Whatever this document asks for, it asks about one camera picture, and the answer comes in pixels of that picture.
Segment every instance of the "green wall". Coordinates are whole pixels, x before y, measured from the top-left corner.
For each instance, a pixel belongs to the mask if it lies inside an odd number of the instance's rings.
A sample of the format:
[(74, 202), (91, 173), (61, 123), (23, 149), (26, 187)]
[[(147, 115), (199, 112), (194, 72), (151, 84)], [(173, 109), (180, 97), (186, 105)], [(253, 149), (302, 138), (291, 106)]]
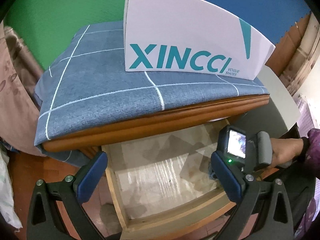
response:
[(5, 23), (47, 69), (84, 25), (123, 19), (124, 0), (16, 0)]

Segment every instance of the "metal screw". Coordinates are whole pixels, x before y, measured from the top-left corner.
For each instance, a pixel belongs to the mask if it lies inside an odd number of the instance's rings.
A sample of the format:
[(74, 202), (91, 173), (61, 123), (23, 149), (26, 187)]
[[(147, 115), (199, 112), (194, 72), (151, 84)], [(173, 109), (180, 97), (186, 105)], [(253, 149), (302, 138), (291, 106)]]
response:
[(248, 181), (253, 181), (254, 180), (254, 177), (251, 175), (251, 174), (247, 174), (245, 176), (245, 178), (248, 180)]
[(276, 184), (282, 185), (282, 180), (281, 179), (276, 179)]
[(40, 186), (40, 185), (42, 185), (42, 183), (43, 183), (43, 179), (38, 179), (36, 184), (37, 184), (37, 186)]
[(65, 177), (64, 180), (65, 180), (66, 182), (70, 182), (70, 181), (73, 180), (73, 176), (72, 176), (72, 175), (68, 175), (68, 176)]

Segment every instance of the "purple sleeve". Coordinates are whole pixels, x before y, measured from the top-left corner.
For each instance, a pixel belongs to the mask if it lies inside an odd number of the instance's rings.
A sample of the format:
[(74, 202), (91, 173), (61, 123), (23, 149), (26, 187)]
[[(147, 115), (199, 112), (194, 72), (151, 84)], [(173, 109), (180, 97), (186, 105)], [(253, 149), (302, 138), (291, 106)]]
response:
[(320, 179), (320, 130), (311, 129), (308, 132), (310, 147), (306, 152), (305, 165)]

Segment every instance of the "camera screen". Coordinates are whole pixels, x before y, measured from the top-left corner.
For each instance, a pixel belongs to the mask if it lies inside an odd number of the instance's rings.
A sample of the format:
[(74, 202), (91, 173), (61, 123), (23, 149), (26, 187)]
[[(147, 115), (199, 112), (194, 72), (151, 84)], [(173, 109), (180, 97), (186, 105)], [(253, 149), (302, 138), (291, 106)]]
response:
[(229, 132), (228, 153), (245, 158), (245, 135), (233, 130)]

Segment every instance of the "teal triangle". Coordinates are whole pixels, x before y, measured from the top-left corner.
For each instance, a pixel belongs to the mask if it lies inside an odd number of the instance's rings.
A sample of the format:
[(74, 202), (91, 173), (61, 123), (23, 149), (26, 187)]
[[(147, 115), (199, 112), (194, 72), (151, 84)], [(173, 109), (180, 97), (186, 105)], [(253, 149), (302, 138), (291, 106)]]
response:
[(251, 25), (245, 22), (243, 19), (240, 19), (240, 25), (242, 29), (242, 35), (244, 40), (245, 53), (247, 55), (247, 59), (250, 57), (250, 46), (251, 46)]

